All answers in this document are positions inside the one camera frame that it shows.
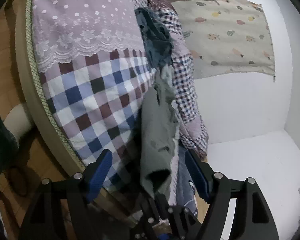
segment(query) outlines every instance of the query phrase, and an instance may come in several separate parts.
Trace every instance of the white wall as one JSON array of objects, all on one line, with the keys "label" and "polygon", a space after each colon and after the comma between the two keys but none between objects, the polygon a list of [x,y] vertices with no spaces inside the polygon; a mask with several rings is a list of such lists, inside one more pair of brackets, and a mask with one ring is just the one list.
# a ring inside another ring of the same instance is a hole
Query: white wall
[{"label": "white wall", "polygon": [[286,131],[300,149],[300,14],[290,0],[277,0],[290,39],[293,83]]},{"label": "white wall", "polygon": [[231,73],[195,80],[209,143],[248,138],[284,128],[291,93],[292,63],[285,23],[276,0],[261,3],[270,28],[276,80],[261,73]]},{"label": "white wall", "polygon": [[[209,145],[214,171],[230,179],[256,179],[274,217],[280,240],[289,239],[300,218],[300,151],[285,130]],[[222,238],[228,239],[235,200],[230,202]]]}]

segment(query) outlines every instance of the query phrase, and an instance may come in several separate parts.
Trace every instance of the metal bolt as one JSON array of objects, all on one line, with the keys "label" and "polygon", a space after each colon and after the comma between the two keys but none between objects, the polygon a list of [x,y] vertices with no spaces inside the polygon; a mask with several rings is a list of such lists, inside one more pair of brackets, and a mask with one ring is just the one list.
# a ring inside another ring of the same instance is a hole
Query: metal bolt
[{"label": "metal bolt", "polygon": [[77,172],[76,174],[73,175],[73,177],[75,179],[81,179],[82,178],[82,173],[81,172]]},{"label": "metal bolt", "polygon": [[256,182],[256,180],[254,178],[248,178],[248,182],[250,184],[254,184]]},{"label": "metal bolt", "polygon": [[222,175],[222,173],[220,173],[220,172],[216,172],[216,173],[214,174],[214,177],[215,177],[216,179],[222,179],[223,175]]},{"label": "metal bolt", "polygon": [[47,184],[50,183],[50,179],[45,178],[45,179],[43,179],[43,180],[41,181],[41,183],[42,183],[43,185],[47,185]]}]

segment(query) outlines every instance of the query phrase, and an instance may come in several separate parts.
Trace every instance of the wall hanging cloth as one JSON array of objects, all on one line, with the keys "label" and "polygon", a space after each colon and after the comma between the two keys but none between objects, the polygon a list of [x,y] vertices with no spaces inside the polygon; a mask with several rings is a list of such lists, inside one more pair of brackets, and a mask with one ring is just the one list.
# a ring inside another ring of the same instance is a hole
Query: wall hanging cloth
[{"label": "wall hanging cloth", "polygon": [[261,5],[247,0],[179,0],[172,5],[194,58],[195,79],[235,72],[275,76]]}]

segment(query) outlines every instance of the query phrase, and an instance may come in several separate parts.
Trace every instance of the floor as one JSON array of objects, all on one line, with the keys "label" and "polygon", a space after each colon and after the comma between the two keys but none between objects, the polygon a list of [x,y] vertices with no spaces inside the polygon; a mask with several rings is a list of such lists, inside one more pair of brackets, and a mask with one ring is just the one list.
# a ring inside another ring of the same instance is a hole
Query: floor
[{"label": "floor", "polygon": [[[10,24],[13,23],[13,20],[11,7],[0,10],[0,115],[3,120],[13,107],[25,102],[14,55],[14,30],[13,24]],[[17,224],[20,226],[40,181],[43,178],[51,178],[52,181],[63,180],[66,174],[52,156],[40,133],[35,129],[33,135],[27,136],[20,145],[16,164],[22,167],[27,177],[30,178],[28,197],[20,197],[15,194],[4,174],[0,176],[0,190],[9,200],[11,213],[15,215]],[[8,208],[9,205],[5,205],[0,201],[0,209],[8,239],[17,239],[18,227],[7,212]]]},{"label": "floor", "polygon": [[[209,164],[230,179],[255,178],[271,210],[280,240],[290,239],[300,219],[300,151],[285,130],[209,145]],[[227,240],[235,200],[222,234]]]}]

